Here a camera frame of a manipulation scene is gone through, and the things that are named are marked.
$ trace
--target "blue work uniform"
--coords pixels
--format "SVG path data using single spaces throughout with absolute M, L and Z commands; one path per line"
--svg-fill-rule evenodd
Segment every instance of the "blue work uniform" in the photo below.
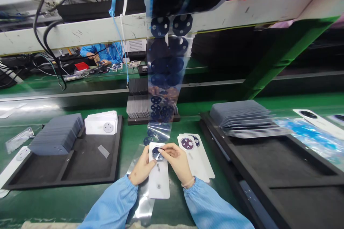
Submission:
M 124 228 L 130 209 L 136 202 L 138 186 L 125 175 L 105 190 L 79 226 L 84 228 Z M 186 204 L 198 228 L 254 229 L 240 214 L 202 180 L 184 189 Z
M 123 49 L 121 47 L 121 43 L 119 42 L 112 43 L 112 45 L 108 47 L 106 47 L 104 44 L 84 46 L 80 50 L 80 55 L 87 57 L 87 53 L 95 54 L 97 52 L 99 52 L 98 55 L 100 60 L 108 60 L 112 64 L 122 63 Z

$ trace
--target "worker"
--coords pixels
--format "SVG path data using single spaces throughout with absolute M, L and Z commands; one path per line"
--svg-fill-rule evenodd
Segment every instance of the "worker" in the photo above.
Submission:
M 109 42 L 84 46 L 80 55 L 95 60 L 97 64 L 112 65 L 122 63 L 122 46 L 119 42 Z
M 83 228 L 124 228 L 130 209 L 137 199 L 138 185 L 147 179 L 157 161 L 149 160 L 146 146 L 134 170 L 108 187 L 93 205 Z M 198 228 L 254 229 L 251 222 L 240 214 L 217 192 L 202 180 L 192 176 L 186 153 L 174 143 L 165 144 L 159 152 L 171 164 L 184 187 L 186 204 Z

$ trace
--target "plastic bag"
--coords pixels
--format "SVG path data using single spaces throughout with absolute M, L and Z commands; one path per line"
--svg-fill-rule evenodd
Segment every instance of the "plastic bag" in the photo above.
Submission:
M 344 171 L 344 141 L 312 125 L 303 118 L 276 119 L 276 124 L 294 131 L 292 136 Z

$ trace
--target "bracelet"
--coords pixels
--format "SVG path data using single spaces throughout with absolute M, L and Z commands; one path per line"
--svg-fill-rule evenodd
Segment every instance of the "bracelet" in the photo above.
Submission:
M 182 184 L 182 187 L 186 189 L 186 187 L 189 186 L 189 184 L 191 184 L 191 183 L 194 182 L 194 181 L 195 181 L 195 177 L 193 176 L 192 179 L 191 179 L 191 181 L 189 181 L 189 182 L 186 183 L 186 184 Z

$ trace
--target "light blue sleeve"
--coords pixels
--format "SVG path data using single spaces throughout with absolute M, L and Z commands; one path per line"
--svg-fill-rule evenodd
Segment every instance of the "light blue sleeve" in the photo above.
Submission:
M 254 229 L 251 222 L 202 180 L 184 189 L 186 204 L 197 228 Z
M 128 176 L 113 183 L 93 205 L 79 229 L 124 228 L 130 209 L 137 198 L 138 186 Z
M 80 55 L 82 57 L 87 57 L 87 53 L 95 53 L 95 52 L 97 52 L 95 47 L 93 45 L 88 45 L 81 48 Z

